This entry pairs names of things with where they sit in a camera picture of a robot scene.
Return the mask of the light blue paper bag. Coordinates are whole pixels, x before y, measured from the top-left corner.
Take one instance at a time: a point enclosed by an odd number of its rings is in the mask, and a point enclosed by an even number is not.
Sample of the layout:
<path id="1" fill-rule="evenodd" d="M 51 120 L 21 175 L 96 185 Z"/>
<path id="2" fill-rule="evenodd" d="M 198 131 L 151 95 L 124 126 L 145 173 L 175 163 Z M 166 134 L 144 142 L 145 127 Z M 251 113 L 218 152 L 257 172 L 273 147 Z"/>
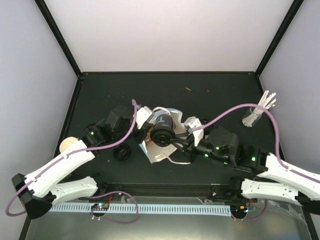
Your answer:
<path id="1" fill-rule="evenodd" d="M 167 114 L 172 117 L 173 121 L 173 131 L 176 134 L 181 134 L 188 132 L 182 122 L 183 113 L 180 110 L 175 108 L 164 108 L 164 107 L 155 107 L 151 109 L 153 111 L 153 116 L 149 119 L 148 122 L 145 122 L 141 129 L 144 133 L 142 134 L 142 139 L 140 140 L 140 148 L 143 150 L 150 163 L 159 163 L 164 159 L 170 160 L 170 155 L 173 154 L 177 148 L 172 144 L 166 147 L 157 146 L 150 138 L 150 133 L 152 128 L 156 123 L 156 119 L 159 115 Z"/>

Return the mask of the black paper coffee cup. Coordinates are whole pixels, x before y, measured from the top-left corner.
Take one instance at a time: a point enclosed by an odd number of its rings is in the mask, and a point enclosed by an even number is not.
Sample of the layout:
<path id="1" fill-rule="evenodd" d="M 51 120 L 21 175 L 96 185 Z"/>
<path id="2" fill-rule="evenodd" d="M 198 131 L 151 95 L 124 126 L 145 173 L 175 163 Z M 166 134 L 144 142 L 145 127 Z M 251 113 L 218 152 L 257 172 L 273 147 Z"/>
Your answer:
<path id="1" fill-rule="evenodd" d="M 151 140 L 159 147 L 167 147 L 171 139 L 175 138 L 173 119 L 168 114 L 161 114 L 156 118 L 155 125 L 150 132 Z"/>

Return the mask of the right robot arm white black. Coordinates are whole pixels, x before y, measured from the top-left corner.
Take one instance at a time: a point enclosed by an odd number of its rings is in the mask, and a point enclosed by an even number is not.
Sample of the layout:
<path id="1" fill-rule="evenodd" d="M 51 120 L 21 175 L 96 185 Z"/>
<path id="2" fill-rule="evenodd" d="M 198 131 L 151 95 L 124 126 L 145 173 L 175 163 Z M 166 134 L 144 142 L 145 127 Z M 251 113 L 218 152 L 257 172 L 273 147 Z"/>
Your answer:
<path id="1" fill-rule="evenodd" d="M 268 180 L 233 177 L 224 193 L 224 198 L 232 202 L 261 198 L 291 203 L 311 214 L 320 213 L 319 174 L 287 163 L 256 146 L 240 144 L 238 136 L 225 128 L 213 128 L 199 142 L 190 133 L 181 133 L 171 137 L 169 143 L 191 162 L 200 156 Z"/>

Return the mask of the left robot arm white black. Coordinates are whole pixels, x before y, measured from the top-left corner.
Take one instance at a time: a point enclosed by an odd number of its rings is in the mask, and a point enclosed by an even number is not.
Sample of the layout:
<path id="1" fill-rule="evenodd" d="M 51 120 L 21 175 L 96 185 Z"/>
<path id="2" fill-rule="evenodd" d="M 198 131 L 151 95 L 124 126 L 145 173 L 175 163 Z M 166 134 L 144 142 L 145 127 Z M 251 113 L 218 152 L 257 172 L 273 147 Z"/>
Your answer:
<path id="1" fill-rule="evenodd" d="M 119 106 L 96 124 L 88 126 L 81 137 L 66 138 L 65 149 L 39 169 L 23 175 L 16 174 L 12 184 L 16 190 L 13 200 L 19 199 L 29 219 L 35 220 L 52 207 L 85 198 L 101 200 L 110 195 L 107 183 L 97 173 L 79 180 L 63 183 L 62 180 L 82 165 L 92 161 L 101 151 L 112 150 L 118 159 L 131 153 L 125 141 L 132 135 L 138 118 L 139 107 L 132 101 L 133 109 Z"/>

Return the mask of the black coffee cup lid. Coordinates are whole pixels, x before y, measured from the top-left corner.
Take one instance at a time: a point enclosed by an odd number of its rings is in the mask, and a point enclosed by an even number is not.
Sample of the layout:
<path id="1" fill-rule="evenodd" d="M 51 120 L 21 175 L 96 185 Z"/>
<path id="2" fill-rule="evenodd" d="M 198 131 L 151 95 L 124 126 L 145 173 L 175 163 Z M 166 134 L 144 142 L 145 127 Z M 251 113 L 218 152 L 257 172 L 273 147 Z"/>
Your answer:
<path id="1" fill-rule="evenodd" d="M 126 143 L 121 143 L 112 151 L 113 157 L 118 161 L 124 161 L 131 155 L 131 148 Z"/>

